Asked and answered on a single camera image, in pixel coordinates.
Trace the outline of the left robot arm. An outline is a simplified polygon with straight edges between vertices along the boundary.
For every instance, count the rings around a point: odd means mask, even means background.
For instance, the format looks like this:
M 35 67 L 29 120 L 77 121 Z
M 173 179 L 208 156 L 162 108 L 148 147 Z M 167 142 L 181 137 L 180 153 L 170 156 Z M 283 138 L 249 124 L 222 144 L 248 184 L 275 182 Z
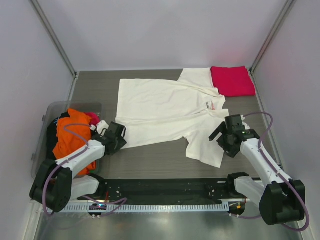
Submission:
M 102 130 L 96 130 L 93 138 L 84 146 L 57 160 L 46 159 L 39 166 L 29 192 L 32 200 L 42 204 L 44 212 L 62 211 L 69 201 L 78 198 L 102 199 L 107 193 L 107 181 L 94 173 L 79 177 L 89 164 L 104 156 L 112 156 L 126 144 L 127 128 L 111 122 Z

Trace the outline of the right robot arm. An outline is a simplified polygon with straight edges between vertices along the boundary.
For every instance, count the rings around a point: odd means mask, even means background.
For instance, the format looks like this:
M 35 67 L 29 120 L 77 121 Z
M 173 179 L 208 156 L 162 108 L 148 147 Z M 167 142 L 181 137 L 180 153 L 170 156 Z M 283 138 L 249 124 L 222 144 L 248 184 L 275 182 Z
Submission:
M 238 153 L 245 156 L 262 181 L 259 184 L 244 172 L 230 174 L 225 185 L 228 196 L 250 199 L 269 226 L 309 221 L 305 185 L 282 170 L 263 146 L 262 137 L 254 129 L 247 129 L 240 115 L 227 116 L 208 139 L 216 140 L 231 158 Z

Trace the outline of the white t-shirt with red print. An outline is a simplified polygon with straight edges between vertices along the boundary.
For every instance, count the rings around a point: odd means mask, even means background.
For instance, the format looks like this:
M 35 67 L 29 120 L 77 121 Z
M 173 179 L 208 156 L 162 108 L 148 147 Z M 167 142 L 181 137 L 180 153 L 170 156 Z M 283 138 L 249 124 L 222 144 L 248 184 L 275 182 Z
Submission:
M 229 115 L 209 68 L 185 68 L 178 80 L 121 79 L 116 122 L 126 149 L 186 139 L 186 157 L 220 168 L 224 151 L 209 136 Z

